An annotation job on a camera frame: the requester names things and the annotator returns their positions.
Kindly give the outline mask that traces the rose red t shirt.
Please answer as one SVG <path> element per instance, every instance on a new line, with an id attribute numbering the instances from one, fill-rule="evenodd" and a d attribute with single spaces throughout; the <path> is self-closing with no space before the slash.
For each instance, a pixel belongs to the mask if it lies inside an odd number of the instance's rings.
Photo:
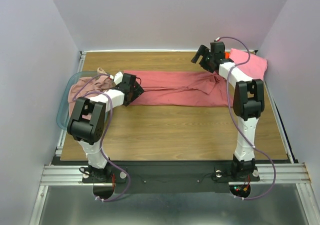
<path id="1" fill-rule="evenodd" d="M 216 73 L 125 70 L 141 79 L 136 106 L 227 107 L 227 81 Z"/>

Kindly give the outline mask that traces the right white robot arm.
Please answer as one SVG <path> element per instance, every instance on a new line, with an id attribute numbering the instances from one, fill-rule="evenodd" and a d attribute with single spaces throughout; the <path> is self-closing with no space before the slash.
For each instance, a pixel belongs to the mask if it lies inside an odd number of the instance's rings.
<path id="1" fill-rule="evenodd" d="M 217 72 L 227 81 L 226 87 L 234 88 L 233 102 L 227 97 L 228 109 L 238 135 L 233 154 L 230 175 L 235 180 L 242 180 L 251 175 L 256 169 L 255 135 L 256 127 L 265 109 L 264 83 L 241 71 L 238 66 L 250 61 L 251 54 L 239 64 L 226 58 L 225 44 L 215 40 L 210 47 L 200 45 L 194 57 L 193 64 L 199 65 L 210 73 Z"/>

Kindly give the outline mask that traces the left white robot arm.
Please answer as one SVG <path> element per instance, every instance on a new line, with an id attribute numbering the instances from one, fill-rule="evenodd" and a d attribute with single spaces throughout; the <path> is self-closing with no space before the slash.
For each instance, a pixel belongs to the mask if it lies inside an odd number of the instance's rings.
<path id="1" fill-rule="evenodd" d="M 113 117 L 113 109 L 128 106 L 144 93 L 142 80 L 130 73 L 118 72 L 112 76 L 99 73 L 81 88 L 71 88 L 74 103 L 67 133 L 77 141 L 88 160 L 88 166 L 80 168 L 85 180 L 105 183 L 115 179 L 110 159 L 103 151 L 103 139 Z"/>

